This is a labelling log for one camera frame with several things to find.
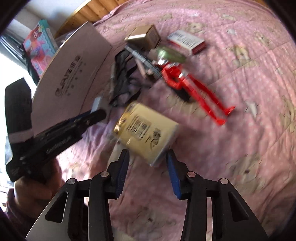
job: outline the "yellow box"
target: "yellow box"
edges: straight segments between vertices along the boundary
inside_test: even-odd
[[[117,122],[114,133],[128,149],[158,166],[175,141],[179,124],[147,106],[133,102]]]
[[[149,51],[159,44],[160,36],[152,24],[136,27],[124,40],[145,51]]]

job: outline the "wooden wall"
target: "wooden wall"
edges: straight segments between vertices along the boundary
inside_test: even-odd
[[[75,12],[65,21],[57,31],[55,37],[59,37],[74,29],[77,29],[86,21],[95,23],[103,16],[109,14],[114,8],[127,0],[86,0]]]

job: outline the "green lid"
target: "green lid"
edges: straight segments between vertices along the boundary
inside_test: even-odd
[[[186,57],[183,54],[166,46],[157,47],[156,53],[160,59],[164,58],[172,63],[182,64],[186,61]]]

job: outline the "gold tin can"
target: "gold tin can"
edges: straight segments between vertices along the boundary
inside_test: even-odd
[[[155,167],[175,141],[178,126],[177,122],[149,107],[132,102],[113,131],[123,145]]]

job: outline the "red clamp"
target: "red clamp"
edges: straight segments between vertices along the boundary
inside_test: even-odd
[[[235,106],[225,108],[212,91],[210,91],[199,80],[195,79],[190,73],[184,70],[183,67],[178,63],[172,63],[165,66],[162,70],[162,74],[168,86],[176,90],[181,90],[184,88],[184,90],[200,104],[200,106],[208,113],[211,118],[214,119],[218,125],[223,125],[226,120],[216,117],[214,112],[200,95],[199,90],[204,91],[225,115],[229,115],[235,108]]]

